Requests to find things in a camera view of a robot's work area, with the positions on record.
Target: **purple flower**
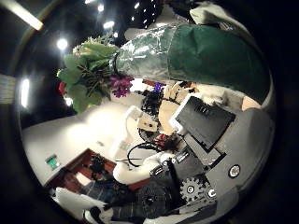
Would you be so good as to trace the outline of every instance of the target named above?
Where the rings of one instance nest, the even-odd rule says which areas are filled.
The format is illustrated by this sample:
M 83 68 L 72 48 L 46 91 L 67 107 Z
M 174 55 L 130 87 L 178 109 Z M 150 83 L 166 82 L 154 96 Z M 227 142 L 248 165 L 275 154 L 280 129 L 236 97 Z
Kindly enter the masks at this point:
M 134 80 L 132 77 L 121 77 L 121 76 L 112 76 L 110 77 L 112 88 L 116 89 L 113 91 L 114 95 L 118 98 L 121 96 L 126 96 L 130 92 L 132 87 L 131 81 Z

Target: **ceiling light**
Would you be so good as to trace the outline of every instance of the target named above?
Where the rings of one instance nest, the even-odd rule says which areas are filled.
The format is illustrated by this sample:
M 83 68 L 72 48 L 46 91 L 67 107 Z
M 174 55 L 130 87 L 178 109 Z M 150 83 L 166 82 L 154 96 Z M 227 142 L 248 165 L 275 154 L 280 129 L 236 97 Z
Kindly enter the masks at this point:
M 71 106 L 73 104 L 72 98 L 66 97 L 64 98 L 64 100 L 65 100 L 65 104 L 68 106 Z
M 103 5 L 103 4 L 100 4 L 100 5 L 97 7 L 97 10 L 98 10 L 99 12 L 104 11 L 104 5 Z
M 85 4 L 90 4 L 91 2 L 94 2 L 94 0 L 85 0 Z
M 59 50 L 65 50 L 67 48 L 67 40 L 64 39 L 64 38 L 60 38 L 58 41 L 57 41 L 57 48 Z
M 107 21 L 103 24 L 104 29 L 112 28 L 114 26 L 114 21 Z
M 140 5 L 139 2 L 137 2 L 134 6 L 134 9 L 137 9 L 139 7 L 139 5 Z
M 28 103 L 28 93 L 29 93 L 29 79 L 26 78 L 22 83 L 21 83 L 21 105 L 23 107 L 27 107 Z
M 36 30 L 40 30 L 43 27 L 43 23 L 32 15 L 26 8 L 24 8 L 20 3 L 17 3 L 14 0 L 1 0 L 0 5 L 7 8 L 9 11 L 16 14 L 22 20 L 27 22 Z

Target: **green leaf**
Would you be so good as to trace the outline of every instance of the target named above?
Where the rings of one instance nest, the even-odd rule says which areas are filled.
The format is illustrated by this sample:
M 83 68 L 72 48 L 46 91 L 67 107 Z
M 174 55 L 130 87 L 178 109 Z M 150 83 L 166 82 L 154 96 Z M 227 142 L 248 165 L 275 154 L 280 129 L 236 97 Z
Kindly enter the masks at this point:
M 73 100 L 73 108 L 79 113 L 83 113 L 88 107 L 88 102 L 85 99 Z
M 94 68 L 99 68 L 102 66 L 109 65 L 109 60 L 108 59 L 103 59 L 95 62 L 90 63 L 90 70 L 93 70 Z
M 64 56 L 65 66 L 74 71 L 80 71 L 79 66 L 86 66 L 86 59 L 84 57 L 78 57 L 73 54 L 67 54 Z
M 102 93 L 102 95 L 106 96 L 109 100 L 111 100 L 110 88 L 101 86 L 101 87 L 99 87 L 99 91 Z
M 87 89 L 83 85 L 74 85 L 69 88 L 67 94 L 75 101 L 86 101 Z
M 83 43 L 82 46 L 96 51 L 102 57 L 110 57 L 117 50 L 115 46 L 106 46 L 100 43 Z
M 102 59 L 102 57 L 100 57 L 95 51 L 81 52 L 81 56 L 85 57 L 87 61 L 97 61 Z
M 78 82 L 81 77 L 81 73 L 78 70 L 71 70 L 65 68 L 57 73 L 57 77 L 66 83 L 66 85 L 72 85 Z
M 90 97 L 87 98 L 90 105 L 100 105 L 102 103 L 102 94 L 94 91 Z

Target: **black cable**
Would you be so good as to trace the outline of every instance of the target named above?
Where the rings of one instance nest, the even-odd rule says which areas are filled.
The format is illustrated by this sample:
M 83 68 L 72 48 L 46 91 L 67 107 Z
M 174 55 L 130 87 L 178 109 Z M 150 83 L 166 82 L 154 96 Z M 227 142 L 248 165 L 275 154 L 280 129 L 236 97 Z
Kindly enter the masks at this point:
M 130 154 L 131 154 L 131 152 L 132 152 L 134 149 L 136 149 L 137 147 L 140 147 L 140 148 L 142 148 L 142 149 L 152 149 L 152 150 L 155 150 L 155 151 L 157 151 L 157 152 L 159 151 L 159 150 L 157 149 L 156 146 L 154 146 L 154 145 L 150 145 L 150 144 L 151 144 L 151 143 L 149 143 L 149 142 L 145 142 L 145 143 L 140 143 L 140 144 L 138 144 L 138 145 L 132 147 L 132 148 L 129 150 L 128 154 L 127 154 L 127 160 L 128 160 L 128 162 L 129 162 L 131 165 L 133 165 L 134 167 L 139 167 L 139 166 L 140 166 L 140 165 L 133 164 L 133 163 L 131 162 L 132 159 L 130 159 Z

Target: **person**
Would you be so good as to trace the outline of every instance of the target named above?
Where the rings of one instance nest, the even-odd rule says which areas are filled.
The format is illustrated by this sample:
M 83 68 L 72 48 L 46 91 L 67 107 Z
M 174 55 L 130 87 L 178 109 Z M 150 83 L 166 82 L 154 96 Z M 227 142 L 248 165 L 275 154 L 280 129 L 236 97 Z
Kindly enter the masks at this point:
M 109 221 L 133 220 L 134 223 L 143 223 L 142 210 L 136 201 L 135 192 L 117 182 L 112 175 L 106 174 L 105 180 L 92 181 L 86 186 L 83 186 L 75 174 L 65 167 L 59 171 L 58 176 L 62 180 L 64 188 L 107 203 L 103 208 L 93 207 L 90 209 L 89 216 L 84 214 L 87 221 L 93 223 L 90 221 L 92 219 L 101 224 L 105 223 L 102 222 L 102 219 Z
M 83 186 L 75 174 L 65 167 L 59 171 L 58 176 L 62 180 L 64 188 L 108 204 L 126 200 L 133 194 L 127 186 L 117 182 L 112 175 L 106 175 L 105 180 L 91 181 L 86 186 Z

